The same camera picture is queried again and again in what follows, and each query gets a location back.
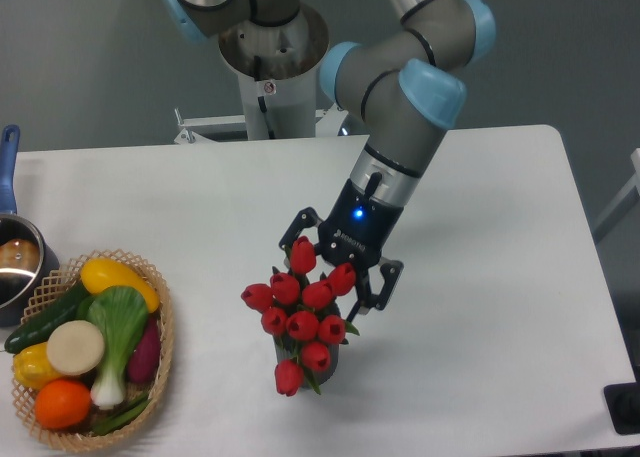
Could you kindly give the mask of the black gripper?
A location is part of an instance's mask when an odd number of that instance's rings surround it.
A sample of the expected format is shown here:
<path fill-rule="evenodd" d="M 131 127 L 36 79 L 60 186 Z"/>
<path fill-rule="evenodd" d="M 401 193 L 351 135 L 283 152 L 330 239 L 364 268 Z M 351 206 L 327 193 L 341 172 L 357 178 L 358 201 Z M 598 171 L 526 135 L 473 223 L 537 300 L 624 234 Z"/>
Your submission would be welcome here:
<path fill-rule="evenodd" d="M 374 198 L 381 183 L 381 177 L 373 177 L 361 191 L 348 179 L 325 220 L 314 208 L 304 208 L 296 214 L 278 243 L 285 253 L 284 264 L 289 267 L 294 242 L 304 230 L 319 226 L 318 245 L 323 259 L 335 267 L 350 262 L 357 270 L 356 302 L 346 318 L 350 323 L 371 309 L 383 311 L 404 270 L 403 262 L 381 258 L 382 248 L 403 211 L 402 207 Z M 374 292 L 368 269 L 378 263 L 383 283 L 379 291 Z"/>

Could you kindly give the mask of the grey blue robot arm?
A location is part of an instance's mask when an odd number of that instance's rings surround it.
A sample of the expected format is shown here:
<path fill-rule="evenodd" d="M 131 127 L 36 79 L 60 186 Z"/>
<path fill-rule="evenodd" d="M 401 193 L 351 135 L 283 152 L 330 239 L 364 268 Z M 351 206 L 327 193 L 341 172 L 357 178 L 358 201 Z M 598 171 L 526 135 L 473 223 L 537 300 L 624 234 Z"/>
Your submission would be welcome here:
<path fill-rule="evenodd" d="M 217 38 L 238 79 L 249 139 L 313 136 L 318 92 L 367 126 L 330 214 L 302 210 L 280 244 L 316 228 L 316 253 L 355 269 L 352 313 L 385 308 L 403 266 L 383 246 L 464 105 L 454 71 L 495 43 L 491 10 L 481 0 L 390 0 L 400 32 L 362 46 L 331 44 L 323 18 L 301 0 L 163 1 L 187 38 Z"/>

